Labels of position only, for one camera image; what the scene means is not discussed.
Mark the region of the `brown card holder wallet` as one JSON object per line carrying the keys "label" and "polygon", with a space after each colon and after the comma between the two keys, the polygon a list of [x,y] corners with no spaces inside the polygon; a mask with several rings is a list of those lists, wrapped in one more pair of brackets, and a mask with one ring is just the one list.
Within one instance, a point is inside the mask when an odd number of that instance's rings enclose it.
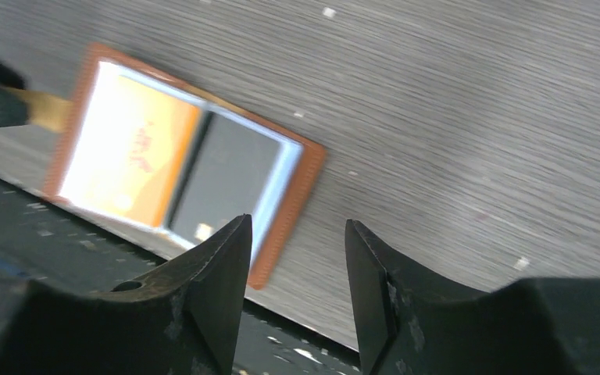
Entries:
{"label": "brown card holder wallet", "polygon": [[[138,75],[155,84],[165,84],[204,101],[198,127],[183,166],[173,185],[172,197],[165,218],[159,227],[143,227],[131,222],[104,216],[91,210],[71,205],[58,196],[71,152],[79,137],[80,124],[92,93],[98,73],[102,69],[115,70],[126,75]],[[220,114],[246,127],[280,142],[277,162],[252,214],[252,252],[249,260],[248,285],[263,288],[273,272],[277,260],[291,236],[298,217],[327,156],[326,149],[315,141],[296,134],[252,112],[217,98],[188,82],[165,73],[154,66],[135,59],[106,45],[94,43],[88,47],[75,93],[71,100],[41,91],[18,89],[16,95],[23,99],[34,123],[59,133],[55,155],[48,168],[43,194],[50,200],[75,209],[92,213],[107,220],[123,223],[139,230],[156,234],[183,248],[193,248],[202,243],[187,241],[170,229],[184,185],[200,151],[212,114]]]}

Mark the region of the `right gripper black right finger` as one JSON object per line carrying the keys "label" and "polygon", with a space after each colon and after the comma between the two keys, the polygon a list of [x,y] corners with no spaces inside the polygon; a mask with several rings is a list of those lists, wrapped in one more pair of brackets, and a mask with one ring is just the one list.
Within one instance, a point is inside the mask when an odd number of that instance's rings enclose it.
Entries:
{"label": "right gripper black right finger", "polygon": [[365,374],[600,374],[600,277],[480,291],[357,220],[345,224],[345,254]]}

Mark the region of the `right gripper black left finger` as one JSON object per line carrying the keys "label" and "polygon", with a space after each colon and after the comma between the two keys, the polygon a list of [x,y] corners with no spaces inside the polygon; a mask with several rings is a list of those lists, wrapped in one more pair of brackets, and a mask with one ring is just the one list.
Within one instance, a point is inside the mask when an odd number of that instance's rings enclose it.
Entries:
{"label": "right gripper black left finger", "polygon": [[251,248],[244,214],[111,291],[0,277],[0,374],[228,374]]}

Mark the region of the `orange VIP credit card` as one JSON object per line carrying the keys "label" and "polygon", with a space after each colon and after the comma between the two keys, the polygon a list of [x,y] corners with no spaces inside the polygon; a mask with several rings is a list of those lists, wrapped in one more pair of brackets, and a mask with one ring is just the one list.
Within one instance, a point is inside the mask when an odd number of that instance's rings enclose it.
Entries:
{"label": "orange VIP credit card", "polygon": [[58,196],[143,227],[162,225],[204,101],[102,69]]}

